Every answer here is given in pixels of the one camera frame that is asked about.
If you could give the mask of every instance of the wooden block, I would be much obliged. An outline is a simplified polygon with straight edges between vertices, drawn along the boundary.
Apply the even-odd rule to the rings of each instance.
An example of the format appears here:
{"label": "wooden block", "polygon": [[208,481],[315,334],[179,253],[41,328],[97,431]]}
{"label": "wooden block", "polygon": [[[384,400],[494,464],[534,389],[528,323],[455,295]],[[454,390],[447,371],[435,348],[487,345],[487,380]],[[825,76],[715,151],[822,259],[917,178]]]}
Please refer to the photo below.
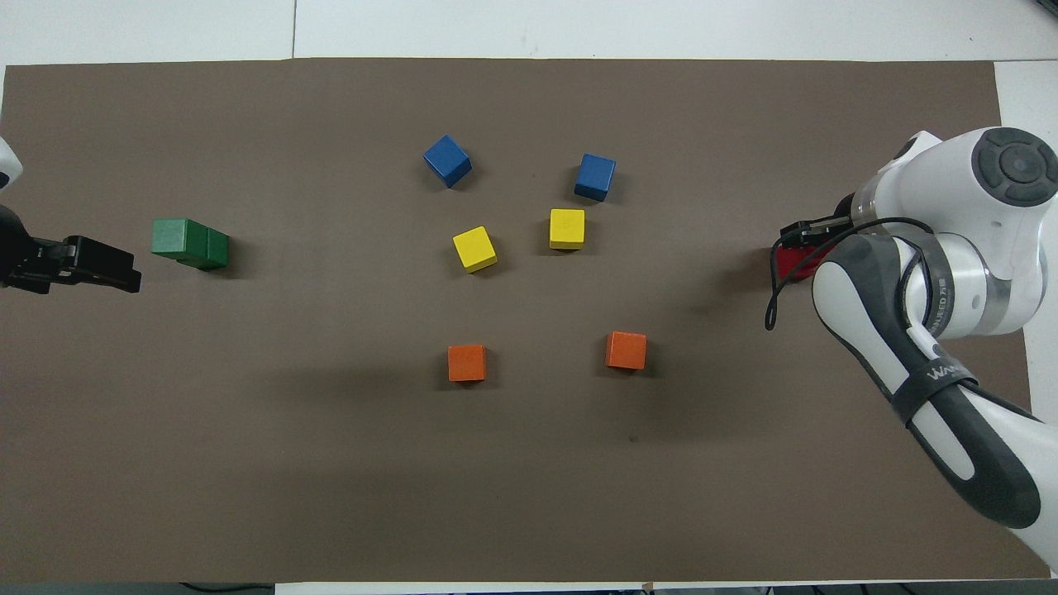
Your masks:
{"label": "wooden block", "polygon": [[552,209],[547,245],[554,250],[584,248],[584,210]]}
{"label": "wooden block", "polygon": [[422,158],[450,188],[471,170],[470,156],[448,134],[434,143]]}
{"label": "wooden block", "polygon": [[150,251],[196,269],[219,269],[227,265],[227,236],[190,219],[154,219]]}
{"label": "wooden block", "polygon": [[615,330],[606,337],[606,365],[625,369],[646,366],[646,336]]}
{"label": "wooden block", "polygon": [[614,179],[617,162],[613,159],[599,157],[589,152],[581,159],[581,168],[577,173],[577,184],[573,194],[591,200],[606,200],[609,184]]}
{"label": "wooden block", "polygon": [[485,345],[450,346],[449,380],[453,382],[485,380]]}
{"label": "wooden block", "polygon": [[463,232],[452,238],[452,241],[456,245],[459,260],[468,273],[496,264],[496,250],[492,247],[489,232],[484,227]]}
{"label": "wooden block", "polygon": [[227,266],[227,236],[213,228],[206,228],[206,258],[216,267]]}

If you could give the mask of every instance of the brown paper mat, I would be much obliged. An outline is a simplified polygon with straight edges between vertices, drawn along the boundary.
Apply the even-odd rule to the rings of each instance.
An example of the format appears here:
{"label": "brown paper mat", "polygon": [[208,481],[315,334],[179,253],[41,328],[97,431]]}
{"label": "brown paper mat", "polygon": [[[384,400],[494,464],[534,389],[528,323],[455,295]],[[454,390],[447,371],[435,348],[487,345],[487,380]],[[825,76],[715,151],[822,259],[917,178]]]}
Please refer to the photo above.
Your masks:
{"label": "brown paper mat", "polygon": [[[0,292],[0,579],[1045,576],[944,482],[765,247],[989,64],[349,59],[11,67],[3,195],[143,292]],[[474,172],[444,191],[451,133]],[[581,155],[618,162],[595,204]],[[547,249],[551,208],[587,246]],[[232,236],[202,273],[156,217]],[[461,272],[486,226],[499,264]],[[602,365],[645,332],[649,369]],[[450,384],[445,346],[490,378]],[[951,350],[1027,404],[1021,335]]]}

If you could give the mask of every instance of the black wire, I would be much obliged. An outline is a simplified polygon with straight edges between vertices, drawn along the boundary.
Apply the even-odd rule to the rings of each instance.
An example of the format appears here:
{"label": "black wire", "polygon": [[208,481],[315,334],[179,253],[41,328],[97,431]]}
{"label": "black wire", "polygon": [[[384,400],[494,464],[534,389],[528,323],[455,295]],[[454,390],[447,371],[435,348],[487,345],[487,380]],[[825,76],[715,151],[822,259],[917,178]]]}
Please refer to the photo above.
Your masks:
{"label": "black wire", "polygon": [[211,589],[208,587],[199,587],[189,582],[181,582],[180,584],[190,589],[191,591],[198,591],[199,593],[235,593],[236,591],[253,591],[255,589],[271,591],[275,587],[273,584],[237,584],[235,587],[219,587],[217,589]]}
{"label": "black wire", "polygon": [[923,268],[925,269],[926,266],[926,263],[923,259],[924,256],[922,249],[915,245],[911,245],[911,247],[915,249],[915,253],[911,256],[911,262],[908,263],[908,268],[904,269],[904,274],[900,275],[900,283],[896,285],[896,295],[894,296],[896,299],[895,308],[897,312],[900,312],[900,317],[904,319],[905,328],[911,328],[911,319],[908,318],[908,310],[904,307],[905,299],[907,298],[905,293],[908,291],[908,283],[911,282],[911,275],[915,272],[915,267],[923,265]]}
{"label": "black wire", "polygon": [[[797,266],[794,267],[794,269],[791,269],[790,272],[787,273],[785,277],[783,277],[783,281],[779,285],[774,284],[774,280],[776,280],[776,275],[774,275],[774,254],[776,254],[776,251],[779,250],[779,245],[781,244],[782,238],[780,238],[780,241],[777,241],[776,244],[773,244],[771,246],[771,259],[772,259],[772,269],[771,269],[772,270],[772,274],[771,274],[771,282],[772,282],[771,283],[771,285],[772,285],[772,287],[771,287],[771,299],[768,300],[768,307],[767,307],[766,310],[764,310],[764,328],[766,330],[771,330],[771,329],[773,329],[776,327],[776,320],[779,318],[779,293],[783,290],[784,287],[786,287],[787,284],[789,284],[790,281],[794,280],[794,275],[796,275],[798,273],[798,271],[800,271],[801,269],[803,269],[805,267],[805,265],[807,265],[808,263],[810,263],[814,258],[816,258],[817,256],[819,256],[820,254],[822,254],[823,252],[825,252],[827,249],[836,246],[842,239],[845,239],[846,237],[849,237],[849,236],[851,236],[853,234],[859,233],[860,231],[865,230],[868,228],[873,228],[875,226],[881,226],[881,224],[884,224],[884,223],[907,223],[909,226],[914,226],[914,227],[923,230],[926,233],[930,233],[930,234],[933,233],[933,228],[927,226],[926,223],[924,223],[924,222],[922,222],[922,221],[919,221],[917,219],[911,219],[911,218],[908,218],[908,217],[883,217],[881,219],[875,219],[874,221],[870,221],[870,222],[867,222],[867,223],[861,223],[859,226],[856,226],[855,228],[847,229],[847,230],[839,233],[838,235],[832,237],[831,239],[826,240],[825,242],[821,244],[819,246],[819,248],[817,248],[816,250],[814,250],[811,252],[811,254],[808,254],[803,259],[801,259],[801,262],[798,263]],[[803,229],[799,228],[798,230],[794,230],[794,231],[791,231],[789,233],[792,234],[794,232],[799,231],[799,230],[803,231]]]}
{"label": "black wire", "polygon": [[790,230],[790,231],[784,233],[783,235],[779,236],[779,239],[777,239],[776,242],[771,245],[771,252],[770,252],[770,256],[768,258],[768,264],[771,265],[771,290],[772,291],[776,290],[776,284],[779,283],[779,280],[777,278],[778,275],[779,275],[779,270],[778,270],[779,269],[779,263],[776,259],[776,254],[779,252],[779,247],[782,246],[783,242],[786,241],[787,239],[789,239],[789,238],[791,238],[791,237],[794,237],[794,236],[796,236],[796,235],[798,235],[798,234],[800,234],[802,232],[806,232],[806,231],[808,231],[810,229],[811,229],[811,226],[801,226],[800,228],[797,228],[796,230]]}

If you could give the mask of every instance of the white tabletop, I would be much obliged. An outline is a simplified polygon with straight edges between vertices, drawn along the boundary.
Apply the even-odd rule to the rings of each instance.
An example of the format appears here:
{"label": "white tabletop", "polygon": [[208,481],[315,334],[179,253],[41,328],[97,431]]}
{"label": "white tabletop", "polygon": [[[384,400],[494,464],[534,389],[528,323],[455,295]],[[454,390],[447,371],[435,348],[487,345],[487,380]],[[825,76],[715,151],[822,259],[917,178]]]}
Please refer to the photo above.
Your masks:
{"label": "white tabletop", "polygon": [[[1002,123],[1058,147],[1058,18],[1032,0],[0,0],[0,69],[316,56],[989,60]],[[1058,255],[1058,210],[1044,235]],[[1058,422],[1058,291],[1025,343],[1033,410]],[[359,584],[285,589],[384,591]],[[452,591],[428,587],[389,592]]]}

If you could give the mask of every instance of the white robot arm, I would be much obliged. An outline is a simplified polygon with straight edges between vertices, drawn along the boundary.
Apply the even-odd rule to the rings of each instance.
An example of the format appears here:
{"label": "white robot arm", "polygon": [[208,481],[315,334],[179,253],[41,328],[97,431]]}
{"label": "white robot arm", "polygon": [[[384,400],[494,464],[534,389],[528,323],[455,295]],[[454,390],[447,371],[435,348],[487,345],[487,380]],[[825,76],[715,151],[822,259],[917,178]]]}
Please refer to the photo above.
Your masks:
{"label": "white robot arm", "polygon": [[1021,328],[1043,299],[1040,223],[1058,161],[1040,139],[919,132],[852,199],[853,224],[813,284],[816,311],[974,509],[1058,569],[1058,430],[981,389],[936,339]]}
{"label": "white robot arm", "polygon": [[22,175],[22,164],[7,143],[0,139],[0,191]]}

